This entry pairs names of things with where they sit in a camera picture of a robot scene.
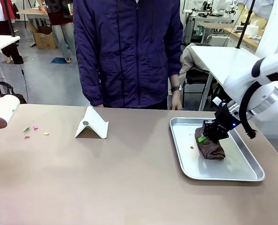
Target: black pants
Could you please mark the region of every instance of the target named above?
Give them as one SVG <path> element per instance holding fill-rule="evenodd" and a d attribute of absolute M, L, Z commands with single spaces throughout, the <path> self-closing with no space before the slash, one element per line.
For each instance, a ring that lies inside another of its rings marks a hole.
<path fill-rule="evenodd" d="M 105 108 L 113 108 L 109 105 L 103 105 Z M 160 103 L 154 104 L 154 105 L 150 105 L 147 107 L 142 107 L 142 108 L 134 108 L 134 109 L 158 109 L 158 110 L 168 110 L 167 108 L 167 99 L 164 99 L 163 101 L 161 101 Z"/>
<path fill-rule="evenodd" d="M 0 35 L 11 35 L 8 21 L 0 21 Z M 12 57 L 14 64 L 22 64 L 23 59 L 19 55 L 16 45 L 10 44 L 5 48 L 2 48 L 2 52 L 7 57 Z"/>

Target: tray rim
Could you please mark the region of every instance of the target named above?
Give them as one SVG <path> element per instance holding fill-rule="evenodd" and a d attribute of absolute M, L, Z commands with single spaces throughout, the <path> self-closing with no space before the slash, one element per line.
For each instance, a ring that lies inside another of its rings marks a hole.
<path fill-rule="evenodd" d="M 203 118 L 203 117 L 174 117 L 170 120 L 169 122 L 169 125 L 170 125 L 170 130 L 171 130 L 171 134 L 172 134 L 172 137 L 173 137 L 173 141 L 174 141 L 174 144 L 175 144 L 175 149 L 176 149 L 176 153 L 177 153 L 177 157 L 178 157 L 178 160 L 179 160 L 179 163 L 180 163 L 180 166 L 181 166 L 181 169 L 183 171 L 183 173 L 189 177 L 190 179 L 193 179 L 193 180 L 217 180 L 217 181 L 242 181 L 242 182 L 261 182 L 265 179 L 265 171 L 263 170 L 263 168 L 261 167 L 261 165 L 259 164 L 259 162 L 257 161 L 257 159 L 254 157 L 254 155 L 252 154 L 252 152 L 250 151 L 250 149 L 247 147 L 247 145 L 245 144 L 245 142 L 243 141 L 243 139 L 241 138 L 241 136 L 238 134 L 238 132 L 236 131 L 236 129 L 233 129 L 232 131 L 236 132 L 236 134 L 238 135 L 238 137 L 240 138 L 240 140 L 242 141 L 242 143 L 244 144 L 244 146 L 247 148 L 247 150 L 249 151 L 249 153 L 251 154 L 251 156 L 253 157 L 253 159 L 256 161 L 256 163 L 258 164 L 259 168 L 261 169 L 261 171 L 263 172 L 263 176 L 258 179 L 258 180 L 243 180 L 243 179 L 227 179 L 227 178 L 199 178 L 199 177 L 194 177 L 194 176 L 191 176 L 191 175 L 188 175 L 188 173 L 184 170 L 184 167 L 183 167 L 183 164 L 182 164 L 182 160 L 181 160 L 181 157 L 180 157 L 180 153 L 179 153 L 179 150 L 177 148 L 177 144 L 176 144 L 176 137 L 175 137 L 175 134 L 173 132 L 173 129 L 172 129 L 172 124 L 171 124 L 171 121 L 172 120 L 175 120 L 175 119 L 202 119 L 202 120 L 213 120 L 215 118 Z"/>

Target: wristwatch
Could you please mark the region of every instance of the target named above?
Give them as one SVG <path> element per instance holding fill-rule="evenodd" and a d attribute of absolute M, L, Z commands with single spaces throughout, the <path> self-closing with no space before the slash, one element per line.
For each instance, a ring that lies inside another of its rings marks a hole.
<path fill-rule="evenodd" d="M 181 91 L 181 90 L 182 90 L 182 86 L 180 85 L 180 86 L 172 87 L 172 88 L 171 88 L 171 92 L 172 92 L 172 93 L 175 92 L 176 90 Z"/>

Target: silver baking tray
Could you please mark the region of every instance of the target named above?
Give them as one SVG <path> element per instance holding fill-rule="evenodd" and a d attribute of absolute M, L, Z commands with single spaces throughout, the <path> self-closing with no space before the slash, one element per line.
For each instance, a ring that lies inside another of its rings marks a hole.
<path fill-rule="evenodd" d="M 199 152 L 195 130 L 204 120 L 213 118 L 173 118 L 170 121 L 172 136 L 181 168 L 194 180 L 262 181 L 265 173 L 236 130 L 229 138 L 220 140 L 225 151 L 224 160 L 208 160 Z"/>

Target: white triangular holder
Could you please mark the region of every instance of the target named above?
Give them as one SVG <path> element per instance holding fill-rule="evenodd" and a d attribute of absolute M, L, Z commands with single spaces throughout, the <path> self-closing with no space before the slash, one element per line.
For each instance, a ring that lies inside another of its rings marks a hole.
<path fill-rule="evenodd" d="M 87 107 L 84 118 L 79 123 L 75 138 L 88 127 L 102 139 L 107 138 L 109 122 L 105 122 L 92 106 Z"/>

